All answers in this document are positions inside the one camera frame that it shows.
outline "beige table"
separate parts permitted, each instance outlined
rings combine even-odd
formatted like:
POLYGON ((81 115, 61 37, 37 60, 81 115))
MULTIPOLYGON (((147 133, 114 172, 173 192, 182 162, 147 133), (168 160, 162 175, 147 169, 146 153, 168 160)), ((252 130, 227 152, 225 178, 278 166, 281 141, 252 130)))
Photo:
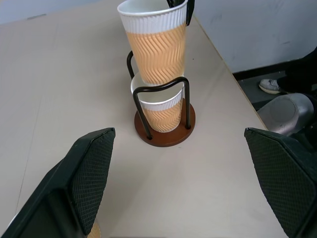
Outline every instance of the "beige table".
POLYGON ((0 26, 0 233, 78 137, 115 127, 103 237, 286 237, 243 136, 264 126, 195 19, 185 76, 196 127, 170 148, 137 136, 119 2, 0 26))

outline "paper cup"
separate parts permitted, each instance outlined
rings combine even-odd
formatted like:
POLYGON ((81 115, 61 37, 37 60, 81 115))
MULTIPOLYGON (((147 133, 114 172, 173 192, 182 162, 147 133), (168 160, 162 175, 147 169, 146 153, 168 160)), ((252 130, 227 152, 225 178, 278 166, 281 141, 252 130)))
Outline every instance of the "paper cup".
MULTIPOLYGON (((146 86, 140 74, 137 73, 131 82, 131 92, 146 86)), ((170 132, 178 127, 181 118, 183 102, 183 83, 155 93, 139 93, 139 101, 153 130, 158 132, 170 132)))
POLYGON ((142 80, 168 83, 184 74, 187 1, 127 0, 118 6, 142 80))

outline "sneaker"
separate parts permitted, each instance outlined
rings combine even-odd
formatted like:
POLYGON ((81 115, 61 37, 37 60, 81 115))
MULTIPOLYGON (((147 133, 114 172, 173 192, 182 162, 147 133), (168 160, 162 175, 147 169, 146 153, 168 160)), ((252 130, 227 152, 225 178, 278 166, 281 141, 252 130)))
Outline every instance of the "sneaker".
POLYGON ((259 87, 262 91, 269 94, 278 94, 283 90, 278 86, 276 79, 262 79, 259 83, 259 87))

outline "black wire frame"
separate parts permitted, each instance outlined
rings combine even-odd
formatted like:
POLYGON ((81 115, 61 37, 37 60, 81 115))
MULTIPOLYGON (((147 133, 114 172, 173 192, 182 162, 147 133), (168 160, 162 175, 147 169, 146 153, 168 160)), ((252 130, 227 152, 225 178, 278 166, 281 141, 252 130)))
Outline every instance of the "black wire frame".
MULTIPOLYGON (((132 65, 131 65, 132 57, 133 57, 133 52, 131 51, 128 54, 128 57, 127 57, 127 67, 128 67, 128 70, 129 70, 129 74, 130 74, 131 80, 134 77, 134 72, 133 72, 133 68, 132 68, 132 65)), ((185 123, 185 128, 186 129, 190 129, 191 128, 191 125, 190 125, 190 101, 189 101, 189 96, 190 95, 189 95, 189 81, 188 81, 187 78, 181 76, 181 77, 173 79, 172 81, 170 81, 170 82, 168 82, 166 84, 162 84, 162 85, 159 85, 159 86, 153 86, 153 87, 138 87, 138 88, 136 88, 133 91, 133 100, 134 100, 135 106, 137 107, 141 122, 143 124, 144 130, 145 130, 145 132, 147 134, 147 138, 149 140, 152 140, 153 136, 151 135, 149 124, 148 124, 148 122, 147 122, 147 120, 145 118, 144 112, 142 110, 138 94, 142 93, 142 92, 151 93, 151 92, 163 91, 165 89, 173 87, 174 85, 176 85, 178 83, 182 83, 182 82, 185 85, 185 100, 186 100, 186 123, 185 123)))

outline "white wall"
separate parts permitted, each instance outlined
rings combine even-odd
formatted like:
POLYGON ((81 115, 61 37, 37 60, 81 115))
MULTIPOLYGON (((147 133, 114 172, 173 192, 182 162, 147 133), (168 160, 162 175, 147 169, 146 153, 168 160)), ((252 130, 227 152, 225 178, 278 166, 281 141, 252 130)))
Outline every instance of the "white wall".
POLYGON ((0 0, 0 24, 99 0, 0 0))
POLYGON ((298 59, 317 46, 317 0, 196 0, 195 16, 232 72, 298 59))

